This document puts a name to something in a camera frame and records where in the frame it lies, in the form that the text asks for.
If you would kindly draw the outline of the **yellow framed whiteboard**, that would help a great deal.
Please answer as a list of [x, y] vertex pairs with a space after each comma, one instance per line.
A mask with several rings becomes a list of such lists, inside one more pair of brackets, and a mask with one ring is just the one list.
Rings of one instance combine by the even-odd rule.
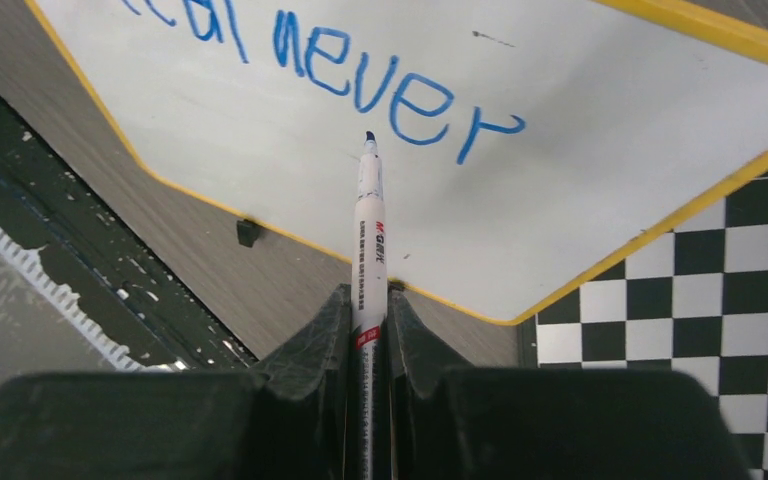
[[137, 165], [520, 323], [768, 171], [768, 31], [686, 1], [32, 1]]

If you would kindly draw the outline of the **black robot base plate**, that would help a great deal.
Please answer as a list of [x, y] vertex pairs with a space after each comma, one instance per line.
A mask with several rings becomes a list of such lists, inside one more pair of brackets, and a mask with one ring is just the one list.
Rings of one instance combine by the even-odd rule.
[[0, 252], [120, 369], [256, 362], [1, 96]]

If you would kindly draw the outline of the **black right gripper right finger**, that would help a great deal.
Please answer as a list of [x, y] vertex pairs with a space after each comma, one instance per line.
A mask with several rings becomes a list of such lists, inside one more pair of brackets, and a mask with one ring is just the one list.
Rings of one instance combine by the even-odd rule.
[[478, 367], [388, 299], [402, 479], [746, 479], [714, 399], [668, 370]]

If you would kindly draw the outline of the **white blue whiteboard marker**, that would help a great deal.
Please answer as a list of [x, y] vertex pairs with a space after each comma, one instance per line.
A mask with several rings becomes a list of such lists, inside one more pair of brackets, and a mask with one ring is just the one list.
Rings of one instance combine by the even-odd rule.
[[388, 313], [383, 164], [373, 132], [359, 160], [351, 262], [347, 479], [391, 479], [393, 430], [385, 320]]

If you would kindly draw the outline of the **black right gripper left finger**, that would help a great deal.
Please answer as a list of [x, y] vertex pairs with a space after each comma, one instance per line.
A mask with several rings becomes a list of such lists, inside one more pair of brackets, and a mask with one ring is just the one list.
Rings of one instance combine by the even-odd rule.
[[245, 369], [0, 386], [0, 479], [339, 479], [350, 290]]

